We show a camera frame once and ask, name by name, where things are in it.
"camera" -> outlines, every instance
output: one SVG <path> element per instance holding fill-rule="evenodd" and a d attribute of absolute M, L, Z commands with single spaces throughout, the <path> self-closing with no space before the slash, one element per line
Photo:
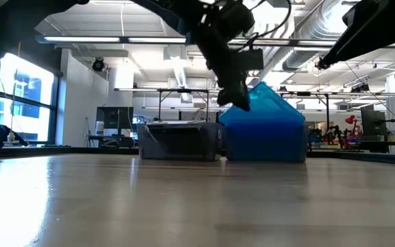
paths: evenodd
<path fill-rule="evenodd" d="M 95 58 L 95 61 L 93 63 L 93 70 L 97 72 L 103 72 L 107 69 L 108 67 L 104 63 L 104 58 Z"/>

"ceiling pipe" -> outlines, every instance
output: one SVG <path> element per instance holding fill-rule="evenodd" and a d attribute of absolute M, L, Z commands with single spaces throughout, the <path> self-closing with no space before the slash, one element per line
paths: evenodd
<path fill-rule="evenodd" d="M 342 33 L 331 32 L 327 27 L 328 17 L 333 10 L 341 5 L 342 0 L 323 0 L 311 13 L 296 26 L 292 38 L 333 40 L 338 39 Z M 306 65 L 318 51 L 295 51 L 292 47 L 279 49 L 272 59 L 266 64 L 261 73 L 263 79 L 275 67 L 281 66 L 286 71 L 297 71 Z"/>
<path fill-rule="evenodd" d="M 189 86 L 187 85 L 187 77 L 182 63 L 182 59 L 186 55 L 185 47 L 183 45 L 169 45 L 165 51 L 167 52 L 165 58 L 168 56 L 168 59 L 173 62 L 173 72 L 175 73 L 178 87 L 187 89 Z M 193 96 L 189 93 L 181 93 L 181 101 L 182 103 L 193 103 Z"/>

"blue storage container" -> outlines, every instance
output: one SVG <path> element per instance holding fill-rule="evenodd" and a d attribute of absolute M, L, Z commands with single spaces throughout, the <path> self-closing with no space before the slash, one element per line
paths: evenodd
<path fill-rule="evenodd" d="M 227 131 L 228 160 L 304 162 L 304 116 L 263 82 L 249 96 L 250 112 L 233 106 L 219 118 Z"/>

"window frame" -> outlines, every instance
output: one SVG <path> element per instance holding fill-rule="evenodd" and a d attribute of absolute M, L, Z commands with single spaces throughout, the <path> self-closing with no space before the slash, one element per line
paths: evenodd
<path fill-rule="evenodd" d="M 56 125 L 57 125 L 57 110 L 58 110 L 58 95 L 60 88 L 60 74 L 56 74 L 53 71 L 49 71 L 54 76 L 53 86 L 51 89 L 51 104 L 47 105 L 41 102 L 37 102 L 32 99 L 27 99 L 24 97 L 19 97 L 11 93 L 0 92 L 0 98 L 14 99 L 15 102 L 21 102 L 29 104 L 32 106 L 39 106 L 43 108 L 48 108 L 50 110 L 49 116 L 49 127 L 48 127 L 48 141 L 28 141 L 32 145 L 37 144 L 55 144 L 56 143 Z"/>

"computer monitor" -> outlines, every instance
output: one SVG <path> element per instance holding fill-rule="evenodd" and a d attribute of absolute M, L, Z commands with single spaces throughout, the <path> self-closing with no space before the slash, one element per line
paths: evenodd
<path fill-rule="evenodd" d="M 133 107 L 97 107 L 97 121 L 104 122 L 105 129 L 131 129 L 134 116 Z"/>
<path fill-rule="evenodd" d="M 364 136 L 387 136 L 385 113 L 377 110 L 361 110 Z"/>

